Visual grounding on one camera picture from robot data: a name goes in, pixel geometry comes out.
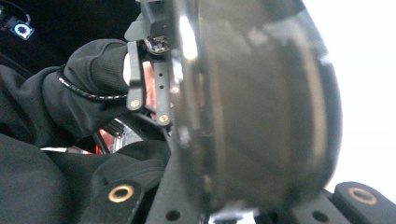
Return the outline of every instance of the screw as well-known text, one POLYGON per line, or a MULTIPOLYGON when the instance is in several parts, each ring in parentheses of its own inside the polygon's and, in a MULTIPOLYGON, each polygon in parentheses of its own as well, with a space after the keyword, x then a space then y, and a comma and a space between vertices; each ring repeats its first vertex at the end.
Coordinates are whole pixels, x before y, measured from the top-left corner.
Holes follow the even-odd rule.
POLYGON ((139 100, 134 100, 131 102, 131 107, 137 107, 140 106, 140 101, 139 100))
POLYGON ((161 116, 158 118, 158 120, 159 120, 161 123, 165 123, 166 121, 169 120, 169 118, 168 118, 167 115, 161 115, 161 116))

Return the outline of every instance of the brass grommet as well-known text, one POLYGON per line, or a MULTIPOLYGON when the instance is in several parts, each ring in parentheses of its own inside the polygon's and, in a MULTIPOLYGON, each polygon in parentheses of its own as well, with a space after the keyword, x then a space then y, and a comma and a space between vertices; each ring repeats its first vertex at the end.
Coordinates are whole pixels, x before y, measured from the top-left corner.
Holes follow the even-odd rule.
POLYGON ((113 203, 122 203, 127 201, 134 195, 134 188, 131 185, 119 185, 110 191, 108 199, 113 203), (118 195, 121 190, 126 190, 126 193, 118 195))
POLYGON ((158 120, 159 120, 161 123, 165 123, 166 121, 169 120, 169 118, 168 118, 167 115, 161 115, 161 116, 158 118, 158 120))
POLYGON ((137 106, 140 106, 140 101, 139 100, 133 100, 131 102, 131 107, 137 107, 137 106))
POLYGON ((366 204, 376 204, 377 200, 374 194, 370 191, 360 188, 350 188, 349 195, 358 202, 366 203, 366 204))

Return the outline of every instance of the white surface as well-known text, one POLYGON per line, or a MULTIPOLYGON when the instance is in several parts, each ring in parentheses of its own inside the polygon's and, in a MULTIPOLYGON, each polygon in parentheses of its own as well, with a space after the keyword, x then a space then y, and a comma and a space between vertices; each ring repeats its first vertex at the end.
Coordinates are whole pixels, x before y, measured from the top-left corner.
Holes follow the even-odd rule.
POLYGON ((344 113, 327 189, 357 181, 396 203, 396 4, 304 0, 334 64, 344 113))

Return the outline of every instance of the black jacket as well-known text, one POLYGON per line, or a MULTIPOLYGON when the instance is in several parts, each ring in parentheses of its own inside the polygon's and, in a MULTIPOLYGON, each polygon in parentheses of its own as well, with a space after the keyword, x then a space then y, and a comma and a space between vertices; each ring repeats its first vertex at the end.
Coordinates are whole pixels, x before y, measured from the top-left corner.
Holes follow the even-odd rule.
MULTIPOLYGON (((71 56, 64 75, 93 94, 124 94, 126 51, 119 40, 93 41, 71 56)), ((71 92, 58 68, 24 79, 0 65, 0 223, 77 222, 105 184, 132 179, 149 190, 161 179, 161 160, 40 150, 70 147, 128 113, 124 100, 96 103, 71 92)))

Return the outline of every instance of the sleeve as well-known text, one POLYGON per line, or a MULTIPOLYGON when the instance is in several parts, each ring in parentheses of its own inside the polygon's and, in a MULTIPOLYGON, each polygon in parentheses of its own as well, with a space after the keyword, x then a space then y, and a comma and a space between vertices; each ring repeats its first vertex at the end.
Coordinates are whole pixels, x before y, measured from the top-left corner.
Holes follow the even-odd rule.
MULTIPOLYGON (((64 75, 92 94, 125 94, 126 52, 119 40, 92 41, 70 57, 64 75)), ((38 147, 68 147, 128 113, 125 100, 98 103, 73 93, 59 81, 58 69, 24 79, 0 65, 0 133, 38 147)))

